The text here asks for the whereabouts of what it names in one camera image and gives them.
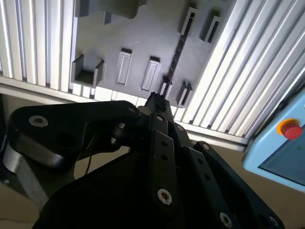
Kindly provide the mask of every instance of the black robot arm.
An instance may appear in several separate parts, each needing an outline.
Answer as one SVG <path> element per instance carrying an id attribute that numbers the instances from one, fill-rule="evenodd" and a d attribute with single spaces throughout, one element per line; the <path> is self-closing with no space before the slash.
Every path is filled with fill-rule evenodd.
<path id="1" fill-rule="evenodd" d="M 34 228 L 284 228 L 208 143 L 191 143 L 162 96 L 140 110 L 113 101 L 11 115 L 3 163 L 41 211 Z M 121 146 L 129 153 L 74 180 L 77 160 Z"/>

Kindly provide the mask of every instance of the gray bracket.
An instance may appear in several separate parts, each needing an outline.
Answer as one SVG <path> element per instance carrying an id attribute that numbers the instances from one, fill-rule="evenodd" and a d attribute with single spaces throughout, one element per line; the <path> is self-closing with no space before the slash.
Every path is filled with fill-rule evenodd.
<path id="1" fill-rule="evenodd" d="M 145 4 L 144 0 L 76 0 L 74 15 L 85 17 L 101 10 L 132 19 L 137 15 L 139 7 Z"/>
<path id="2" fill-rule="evenodd" d="M 83 86 L 95 88 L 102 80 L 102 72 L 104 67 L 104 61 L 101 60 L 95 67 L 93 72 L 84 70 L 84 55 L 81 55 L 71 66 L 71 83 L 78 83 Z"/>

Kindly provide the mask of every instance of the aluminum profile frame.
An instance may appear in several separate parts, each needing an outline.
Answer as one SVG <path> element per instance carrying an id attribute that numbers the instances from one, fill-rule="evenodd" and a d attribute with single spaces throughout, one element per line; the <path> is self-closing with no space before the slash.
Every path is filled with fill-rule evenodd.
<path id="1" fill-rule="evenodd" d="M 75 0 L 0 0 L 0 93 L 43 104 L 145 104 L 144 98 L 71 83 L 74 5 Z M 303 0 L 234 1 L 189 107 L 172 107 L 190 138 L 245 150 L 280 101 L 304 82 L 304 13 Z"/>
<path id="2" fill-rule="evenodd" d="M 304 80 L 304 13 L 302 0 L 237 0 L 183 122 L 250 139 Z"/>

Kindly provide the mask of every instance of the emergency stop button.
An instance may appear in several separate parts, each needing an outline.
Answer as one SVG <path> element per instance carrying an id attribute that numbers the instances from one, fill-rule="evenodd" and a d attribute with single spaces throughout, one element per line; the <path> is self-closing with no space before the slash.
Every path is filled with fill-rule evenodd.
<path id="1" fill-rule="evenodd" d="M 302 128 L 299 126 L 298 123 L 289 122 L 282 125 L 281 132 L 285 138 L 289 140 L 294 140 L 302 135 Z"/>

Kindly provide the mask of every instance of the light blue device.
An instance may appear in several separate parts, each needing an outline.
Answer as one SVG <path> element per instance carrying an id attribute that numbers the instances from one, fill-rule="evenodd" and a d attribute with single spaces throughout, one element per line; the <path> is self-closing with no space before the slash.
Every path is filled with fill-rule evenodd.
<path id="1" fill-rule="evenodd" d="M 288 140 L 277 132 L 281 121 L 298 120 L 302 134 Z M 305 192 L 305 89 L 254 139 L 243 160 L 246 170 Z"/>

